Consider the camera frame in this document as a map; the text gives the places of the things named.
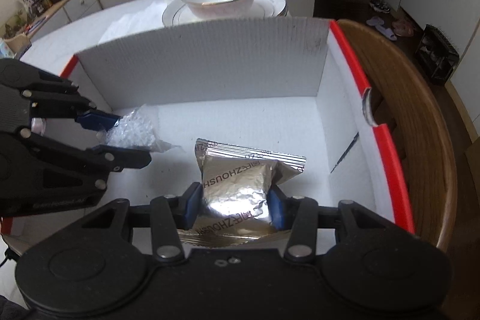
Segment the clear crinkled plastic bag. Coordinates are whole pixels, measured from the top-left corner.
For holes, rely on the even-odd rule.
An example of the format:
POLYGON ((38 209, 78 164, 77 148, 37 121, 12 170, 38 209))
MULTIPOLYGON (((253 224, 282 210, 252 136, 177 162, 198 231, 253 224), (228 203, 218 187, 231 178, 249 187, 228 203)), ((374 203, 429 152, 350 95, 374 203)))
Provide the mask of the clear crinkled plastic bag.
POLYGON ((141 149, 164 154, 170 150, 185 150, 160 137, 160 112, 156 106, 143 105, 118 119, 110 130, 96 132, 102 145, 124 149, 141 149))

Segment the gold foil snack packet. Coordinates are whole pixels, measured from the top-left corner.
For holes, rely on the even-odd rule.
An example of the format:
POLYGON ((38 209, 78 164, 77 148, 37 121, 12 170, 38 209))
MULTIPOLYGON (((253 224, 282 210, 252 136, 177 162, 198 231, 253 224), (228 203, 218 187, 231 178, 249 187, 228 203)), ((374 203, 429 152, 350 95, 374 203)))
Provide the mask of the gold foil snack packet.
POLYGON ((257 241, 277 231, 268 192, 304 172, 306 158, 198 139, 195 157, 202 174, 199 215, 182 242, 218 248, 257 241))

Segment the white side cabinet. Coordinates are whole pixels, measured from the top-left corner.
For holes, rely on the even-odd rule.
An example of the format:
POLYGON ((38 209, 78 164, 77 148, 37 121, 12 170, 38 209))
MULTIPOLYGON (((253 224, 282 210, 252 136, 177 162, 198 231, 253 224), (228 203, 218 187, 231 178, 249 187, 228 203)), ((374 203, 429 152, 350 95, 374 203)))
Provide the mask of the white side cabinet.
POLYGON ((99 0, 61 0, 37 17, 25 35, 31 42, 35 42, 67 24, 102 9, 99 0))

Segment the red white cardboard box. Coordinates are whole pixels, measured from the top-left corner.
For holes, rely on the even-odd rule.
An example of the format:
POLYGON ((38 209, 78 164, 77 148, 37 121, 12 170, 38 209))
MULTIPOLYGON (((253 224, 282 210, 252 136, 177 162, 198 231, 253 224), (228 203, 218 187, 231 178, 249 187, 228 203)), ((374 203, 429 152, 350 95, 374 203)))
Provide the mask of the red white cardboard box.
MULTIPOLYGON (((274 185, 287 197, 323 206, 350 200, 407 232, 414 229, 391 134, 369 115, 370 83, 335 21, 275 17, 184 24, 85 49, 60 73, 37 68, 70 80, 93 102, 90 110, 122 117, 143 105, 158 107, 160 137, 185 152, 151 153, 143 169, 109 171, 95 206, 38 214, 50 226, 35 241, 53 238, 114 200, 127 208, 147 206, 150 222, 152 200, 202 184, 198 139, 303 156, 304 172, 274 185)), ((81 150, 101 145, 97 131, 83 129, 76 119, 35 118, 32 130, 81 150)), ((13 218, 33 222, 36 216, 13 218)))

